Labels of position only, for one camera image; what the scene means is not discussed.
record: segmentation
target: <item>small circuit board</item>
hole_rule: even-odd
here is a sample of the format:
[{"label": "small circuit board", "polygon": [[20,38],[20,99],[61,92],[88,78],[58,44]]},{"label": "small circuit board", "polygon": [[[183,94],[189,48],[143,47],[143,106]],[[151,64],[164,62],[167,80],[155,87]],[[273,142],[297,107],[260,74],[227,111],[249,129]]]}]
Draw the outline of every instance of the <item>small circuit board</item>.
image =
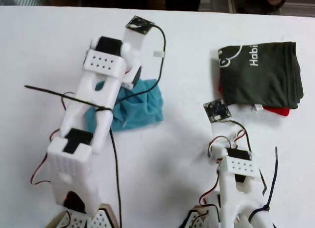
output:
[{"label": "small circuit board", "polygon": [[211,101],[209,103],[203,104],[203,107],[205,108],[205,111],[208,115],[208,118],[211,123],[226,119],[228,117],[231,117],[231,113],[227,108],[227,105],[225,105],[224,100],[217,99],[215,101]]},{"label": "small circuit board", "polygon": [[126,25],[126,28],[146,35],[152,28],[152,25],[154,25],[153,22],[143,19],[139,16],[134,16],[133,19],[130,20],[130,22]]}]

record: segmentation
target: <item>white table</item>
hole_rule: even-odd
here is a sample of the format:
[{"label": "white table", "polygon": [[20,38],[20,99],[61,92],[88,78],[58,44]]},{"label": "white table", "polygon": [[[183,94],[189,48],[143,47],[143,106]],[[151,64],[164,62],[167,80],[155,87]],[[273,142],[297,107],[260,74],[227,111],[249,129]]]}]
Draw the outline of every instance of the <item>white table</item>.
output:
[{"label": "white table", "polygon": [[[44,156],[49,134],[63,117],[60,98],[27,90],[25,84],[58,92],[75,91],[90,39],[121,39],[134,16],[163,28],[166,58],[159,84],[164,121],[114,135],[126,228],[174,228],[200,194],[215,181],[204,157],[214,136],[202,107],[217,95],[217,50],[226,45],[297,42],[305,96],[289,117],[255,114],[231,107],[248,129],[252,149],[270,187],[274,147],[279,173],[271,203],[278,227],[312,227],[314,169],[315,19],[219,13],[139,11],[98,8],[0,7],[0,221],[1,227],[44,227],[62,209],[49,184],[31,186],[30,176]],[[146,37],[142,78],[156,78],[162,37]],[[101,199],[118,217],[111,142],[94,159]],[[39,179],[47,177],[44,166]]]}]

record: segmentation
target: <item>blue cloth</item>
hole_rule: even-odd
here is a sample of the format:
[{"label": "blue cloth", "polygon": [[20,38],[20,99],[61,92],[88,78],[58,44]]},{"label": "blue cloth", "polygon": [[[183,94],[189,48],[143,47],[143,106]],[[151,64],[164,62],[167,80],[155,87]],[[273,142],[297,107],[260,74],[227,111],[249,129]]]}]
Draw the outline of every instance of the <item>blue cloth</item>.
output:
[{"label": "blue cloth", "polygon": [[[139,79],[132,90],[120,88],[117,99],[122,99],[134,93],[151,88],[155,84],[155,79]],[[96,85],[95,90],[102,89],[103,82]],[[115,105],[113,109],[114,119],[112,122],[112,131],[129,130],[143,127],[163,120],[162,113],[163,100],[159,87],[154,87],[151,91],[132,98],[128,98]],[[96,128],[95,108],[91,107],[84,115],[87,130],[94,133]]]}]

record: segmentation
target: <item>dark green t-shirt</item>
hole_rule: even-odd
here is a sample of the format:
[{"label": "dark green t-shirt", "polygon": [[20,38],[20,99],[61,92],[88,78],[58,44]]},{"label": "dark green t-shirt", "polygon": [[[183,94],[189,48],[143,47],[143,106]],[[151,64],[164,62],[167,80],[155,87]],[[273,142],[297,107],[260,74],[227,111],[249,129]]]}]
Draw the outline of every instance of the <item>dark green t-shirt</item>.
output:
[{"label": "dark green t-shirt", "polygon": [[295,46],[283,42],[220,49],[225,103],[297,108],[303,88]]}]

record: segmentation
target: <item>red cloth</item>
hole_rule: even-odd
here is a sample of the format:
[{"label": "red cloth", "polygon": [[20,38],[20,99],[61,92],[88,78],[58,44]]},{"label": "red cloth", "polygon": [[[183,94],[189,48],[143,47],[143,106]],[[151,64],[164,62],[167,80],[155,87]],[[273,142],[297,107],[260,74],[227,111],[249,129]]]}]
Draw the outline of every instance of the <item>red cloth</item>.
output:
[{"label": "red cloth", "polygon": [[[220,93],[222,93],[220,81],[219,81],[218,91]],[[281,108],[281,107],[263,106],[263,108],[267,111],[271,111],[271,112],[277,113],[277,114],[282,115],[282,116],[288,116],[290,113],[290,108],[285,108],[285,107]]]}]

